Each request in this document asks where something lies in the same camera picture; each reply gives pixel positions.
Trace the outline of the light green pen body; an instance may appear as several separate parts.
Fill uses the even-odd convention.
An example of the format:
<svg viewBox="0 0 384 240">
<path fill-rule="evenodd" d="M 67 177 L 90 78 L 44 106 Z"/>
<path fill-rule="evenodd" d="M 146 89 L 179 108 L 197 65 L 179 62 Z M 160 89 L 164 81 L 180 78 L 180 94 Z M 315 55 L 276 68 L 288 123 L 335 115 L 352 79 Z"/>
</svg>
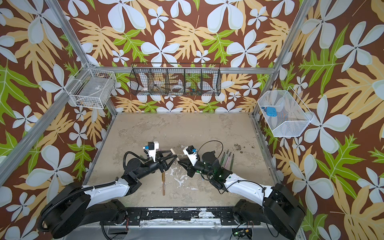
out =
<svg viewBox="0 0 384 240">
<path fill-rule="evenodd" d="M 228 153 L 229 153 L 229 150 L 226 150 L 225 153 L 224 153 L 224 155 L 222 156 L 221 161 L 220 161 L 220 165 L 221 165 L 221 166 L 223 166 L 224 161 L 227 159 L 227 157 L 228 157 Z"/>
</svg>

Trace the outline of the pink pen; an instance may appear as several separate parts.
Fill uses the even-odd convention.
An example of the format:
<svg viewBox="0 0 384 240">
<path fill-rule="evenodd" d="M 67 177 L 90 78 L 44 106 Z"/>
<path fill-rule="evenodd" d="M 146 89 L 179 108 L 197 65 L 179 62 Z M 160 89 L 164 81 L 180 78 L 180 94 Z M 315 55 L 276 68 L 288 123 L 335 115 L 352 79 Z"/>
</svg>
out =
<svg viewBox="0 0 384 240">
<path fill-rule="evenodd" d="M 230 164 L 230 161 L 231 161 L 231 157 L 232 157 L 232 153 L 230 152 L 230 153 L 228 154 L 228 157 L 227 157 L 226 162 L 225 162 L 225 165 L 224 165 L 224 167 L 225 167 L 226 169 L 228 169 L 228 167 L 229 167 L 229 164 Z"/>
</svg>

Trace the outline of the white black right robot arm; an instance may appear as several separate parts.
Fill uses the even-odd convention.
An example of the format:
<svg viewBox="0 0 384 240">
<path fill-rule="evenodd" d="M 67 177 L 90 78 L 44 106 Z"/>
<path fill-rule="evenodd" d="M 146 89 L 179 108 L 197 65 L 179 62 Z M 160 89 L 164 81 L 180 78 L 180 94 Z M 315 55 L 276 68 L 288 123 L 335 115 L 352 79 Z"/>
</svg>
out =
<svg viewBox="0 0 384 240">
<path fill-rule="evenodd" d="M 180 159 L 189 177 L 204 176 L 220 193 L 242 196 L 233 208 L 233 218 L 238 225 L 253 222 L 271 225 L 279 235 L 294 240 L 306 216 L 303 205 L 282 184 L 266 186 L 246 180 L 222 167 L 215 152 L 198 156 L 194 150 L 186 151 Z"/>
</svg>

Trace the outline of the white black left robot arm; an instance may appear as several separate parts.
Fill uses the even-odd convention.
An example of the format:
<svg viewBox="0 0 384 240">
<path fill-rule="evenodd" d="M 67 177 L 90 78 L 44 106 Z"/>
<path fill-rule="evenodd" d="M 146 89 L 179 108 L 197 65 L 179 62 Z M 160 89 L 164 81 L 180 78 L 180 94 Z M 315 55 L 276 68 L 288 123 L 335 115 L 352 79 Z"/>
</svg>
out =
<svg viewBox="0 0 384 240">
<path fill-rule="evenodd" d="M 125 223 L 128 221 L 127 208 L 118 199 L 136 192 L 142 185 L 142 178 L 157 170 L 167 171 L 177 157 L 171 150 L 159 151 L 147 159 L 126 152 L 123 157 L 124 174 L 120 178 L 95 186 L 69 184 L 41 211 L 38 231 L 49 232 L 53 238 L 59 239 L 90 223 Z"/>
</svg>

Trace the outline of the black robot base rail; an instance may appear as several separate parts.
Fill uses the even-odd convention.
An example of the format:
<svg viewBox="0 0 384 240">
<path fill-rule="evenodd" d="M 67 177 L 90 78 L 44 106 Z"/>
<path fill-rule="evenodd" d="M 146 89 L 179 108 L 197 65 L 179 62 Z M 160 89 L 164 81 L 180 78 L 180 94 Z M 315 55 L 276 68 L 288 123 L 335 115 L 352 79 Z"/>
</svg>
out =
<svg viewBox="0 0 384 240">
<path fill-rule="evenodd" d="M 106 225 L 145 227 L 145 226 L 237 226 L 249 224 L 260 225 L 261 222 L 251 218 L 240 219 L 233 206 L 197 207 L 197 208 L 126 208 L 123 217 L 117 221 L 107 221 Z"/>
</svg>

